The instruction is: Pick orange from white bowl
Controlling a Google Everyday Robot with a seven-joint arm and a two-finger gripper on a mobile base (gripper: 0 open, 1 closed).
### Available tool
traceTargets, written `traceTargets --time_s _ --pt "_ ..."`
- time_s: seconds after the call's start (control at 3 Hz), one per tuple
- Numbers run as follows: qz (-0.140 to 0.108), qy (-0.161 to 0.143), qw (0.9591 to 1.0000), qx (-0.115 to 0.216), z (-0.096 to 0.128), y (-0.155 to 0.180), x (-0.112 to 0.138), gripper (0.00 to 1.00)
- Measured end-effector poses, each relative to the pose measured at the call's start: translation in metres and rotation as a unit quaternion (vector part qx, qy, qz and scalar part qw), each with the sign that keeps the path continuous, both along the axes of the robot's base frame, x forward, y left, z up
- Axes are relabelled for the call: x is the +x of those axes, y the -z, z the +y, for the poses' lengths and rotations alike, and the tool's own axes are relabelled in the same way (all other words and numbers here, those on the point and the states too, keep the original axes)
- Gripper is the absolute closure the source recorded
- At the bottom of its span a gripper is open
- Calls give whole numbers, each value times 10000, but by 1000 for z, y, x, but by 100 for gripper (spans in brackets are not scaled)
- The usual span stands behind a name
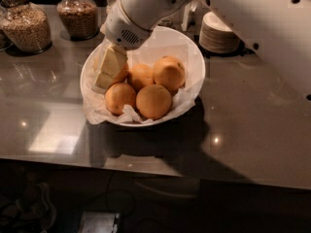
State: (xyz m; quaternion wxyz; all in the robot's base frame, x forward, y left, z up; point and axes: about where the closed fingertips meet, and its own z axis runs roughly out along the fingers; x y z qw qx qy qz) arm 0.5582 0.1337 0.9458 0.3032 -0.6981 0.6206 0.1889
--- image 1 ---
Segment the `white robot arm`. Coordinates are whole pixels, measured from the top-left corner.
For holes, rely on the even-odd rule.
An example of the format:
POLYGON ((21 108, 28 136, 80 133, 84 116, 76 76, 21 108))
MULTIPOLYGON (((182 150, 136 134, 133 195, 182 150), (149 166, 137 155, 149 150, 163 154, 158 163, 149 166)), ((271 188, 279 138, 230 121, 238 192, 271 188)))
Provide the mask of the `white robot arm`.
MULTIPOLYGON (((163 19, 192 0, 117 0, 107 39, 136 50, 163 19)), ((305 98, 311 95, 311 0, 196 0, 305 98)))

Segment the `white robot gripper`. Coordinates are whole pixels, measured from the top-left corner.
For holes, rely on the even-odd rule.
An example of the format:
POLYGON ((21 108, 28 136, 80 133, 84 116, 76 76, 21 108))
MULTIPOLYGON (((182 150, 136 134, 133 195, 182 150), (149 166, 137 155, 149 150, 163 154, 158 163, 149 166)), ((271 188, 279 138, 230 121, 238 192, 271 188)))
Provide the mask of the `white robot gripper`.
POLYGON ((154 28, 190 0, 117 0, 104 23, 104 34, 113 44, 101 46, 92 90, 104 93, 128 75, 127 52, 140 48, 154 28))

